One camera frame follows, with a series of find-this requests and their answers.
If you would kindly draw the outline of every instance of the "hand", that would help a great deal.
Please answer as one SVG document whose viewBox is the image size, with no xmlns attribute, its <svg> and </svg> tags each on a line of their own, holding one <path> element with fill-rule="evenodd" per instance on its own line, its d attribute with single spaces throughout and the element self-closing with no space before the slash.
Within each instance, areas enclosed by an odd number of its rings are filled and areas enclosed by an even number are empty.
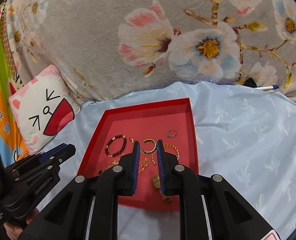
<svg viewBox="0 0 296 240">
<path fill-rule="evenodd" d="M 31 221 L 39 214 L 38 209 L 34 209 L 32 213 L 27 217 L 26 222 L 27 225 L 31 223 Z M 10 223 L 10 222 L 5 222 L 4 228 L 6 229 L 8 237 L 13 240 L 17 240 L 18 236 L 22 233 L 22 228 L 19 227 L 17 224 Z"/>
</svg>

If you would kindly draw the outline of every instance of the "black object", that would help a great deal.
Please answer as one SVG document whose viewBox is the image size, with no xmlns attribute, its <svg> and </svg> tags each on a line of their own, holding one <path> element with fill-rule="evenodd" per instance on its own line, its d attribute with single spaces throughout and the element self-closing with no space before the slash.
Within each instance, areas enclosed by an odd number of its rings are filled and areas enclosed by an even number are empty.
<svg viewBox="0 0 296 240">
<path fill-rule="evenodd" d="M 140 145 L 101 176 L 75 177 L 37 215 L 18 240 L 82 240 L 85 238 L 92 199 L 95 204 L 89 239 L 117 240 L 118 196 L 132 196 L 137 187 Z"/>
<path fill-rule="evenodd" d="M 18 240 L 83 240 L 88 225 L 89 240 L 117 240 L 117 199 L 135 193 L 139 153 L 140 145 L 135 142 L 132 153 L 123 155 L 117 166 L 102 175 L 75 177 Z M 180 197 L 181 240 L 209 239 L 210 234 L 213 240 L 261 240 L 273 230 L 220 175 L 208 178 L 179 165 L 175 155 L 164 152 L 161 140 L 157 143 L 157 157 L 163 193 Z"/>
<path fill-rule="evenodd" d="M 60 181 L 59 165 L 74 154 L 72 144 L 61 144 L 6 168 L 0 156 L 0 225 L 11 221 L 24 228 L 25 219 Z"/>
<path fill-rule="evenodd" d="M 157 142 L 157 159 L 162 193 L 180 196 L 181 240 L 209 239 L 210 234 L 213 240 L 260 240 L 273 230 L 222 176 L 195 174 L 164 151 L 162 140 Z"/>
<path fill-rule="evenodd" d="M 253 78 L 248 78 L 243 85 L 246 86 L 246 87 L 250 87 L 250 88 L 256 88 L 257 87 L 257 84 L 253 80 Z"/>
</svg>

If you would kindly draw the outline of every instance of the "gold ring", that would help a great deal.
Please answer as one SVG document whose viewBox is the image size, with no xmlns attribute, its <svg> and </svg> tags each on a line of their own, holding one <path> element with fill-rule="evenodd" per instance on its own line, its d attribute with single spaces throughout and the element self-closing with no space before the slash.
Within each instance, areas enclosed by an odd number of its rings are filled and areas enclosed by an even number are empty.
<svg viewBox="0 0 296 240">
<path fill-rule="evenodd" d="M 157 149 L 157 144 L 156 144 L 156 142 L 155 142 L 153 139 L 145 139 L 143 142 L 144 142 L 144 143 L 152 142 L 152 143 L 155 144 L 155 147 L 154 147 L 151 151 L 148 151 L 148 152 L 147 152 L 146 150 L 142 149 L 142 151 L 143 151 L 145 154 L 151 154 L 151 153 L 153 153 L 153 152 L 156 151 L 156 149 Z"/>
</svg>

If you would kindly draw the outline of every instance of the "white pen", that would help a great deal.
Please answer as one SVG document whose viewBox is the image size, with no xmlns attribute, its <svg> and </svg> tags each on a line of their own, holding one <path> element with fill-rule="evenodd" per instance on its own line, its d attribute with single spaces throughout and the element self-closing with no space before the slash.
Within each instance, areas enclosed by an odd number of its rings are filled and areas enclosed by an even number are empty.
<svg viewBox="0 0 296 240">
<path fill-rule="evenodd" d="M 278 85 L 273 85 L 273 86 L 269 86 L 269 87 L 260 87 L 260 88 L 255 88 L 255 89 L 268 90 L 268 89 L 277 89 L 277 88 L 279 88 Z"/>
</svg>

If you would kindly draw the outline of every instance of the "beaded bracelet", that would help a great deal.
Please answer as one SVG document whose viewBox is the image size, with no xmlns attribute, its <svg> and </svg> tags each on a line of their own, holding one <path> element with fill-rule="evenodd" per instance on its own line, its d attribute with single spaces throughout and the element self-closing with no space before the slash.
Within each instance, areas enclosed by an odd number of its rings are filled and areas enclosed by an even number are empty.
<svg viewBox="0 0 296 240">
<path fill-rule="evenodd" d="M 113 153 L 113 154 L 110 154 L 109 151 L 108 151 L 108 148 L 109 148 L 110 144 L 112 144 L 112 142 L 113 142 L 115 139 L 118 139 L 118 138 L 123 138 L 123 144 L 122 144 L 122 147 L 121 147 L 121 149 L 120 149 L 119 151 L 117 151 L 117 152 L 115 152 L 115 153 Z M 127 144 L 127 137 L 126 137 L 126 135 L 122 135 L 122 134 L 120 134 L 120 135 L 116 135 L 114 138 L 112 138 L 112 139 L 110 139 L 110 140 L 108 141 L 108 143 L 107 143 L 107 145 L 106 145 L 106 148 L 105 148 L 105 153 L 106 153 L 106 155 L 107 155 L 108 157 L 110 157 L 110 158 L 116 157 L 116 156 L 118 156 L 119 154 L 121 154 L 121 153 L 124 151 L 124 149 L 126 148 L 126 144 Z"/>
</svg>

